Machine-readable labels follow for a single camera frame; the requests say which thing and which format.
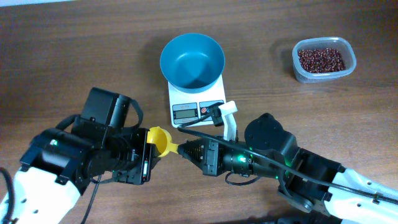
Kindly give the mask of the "yellow measuring scoop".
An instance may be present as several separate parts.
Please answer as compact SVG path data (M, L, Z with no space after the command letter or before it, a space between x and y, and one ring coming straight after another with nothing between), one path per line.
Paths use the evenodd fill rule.
M157 157L165 157L170 152L178 154L178 144L173 143L170 133L159 126L149 129L147 143L155 144Z

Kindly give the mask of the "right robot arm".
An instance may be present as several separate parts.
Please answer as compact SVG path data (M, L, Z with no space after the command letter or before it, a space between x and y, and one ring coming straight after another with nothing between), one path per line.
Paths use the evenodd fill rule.
M203 175L253 176L247 184L261 177L275 179L278 194L293 207L341 223L397 223L396 190L299 147L269 113L246 126L244 141L227 141L184 125L178 130L196 136L177 151Z

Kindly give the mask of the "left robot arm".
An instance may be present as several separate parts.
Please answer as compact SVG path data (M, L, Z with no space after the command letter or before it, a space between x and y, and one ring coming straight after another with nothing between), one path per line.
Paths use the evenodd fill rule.
M6 176L2 223L58 223L90 184L142 185L150 180L155 145L139 124L125 126L136 100L100 88L90 90L83 111L35 136L14 177Z

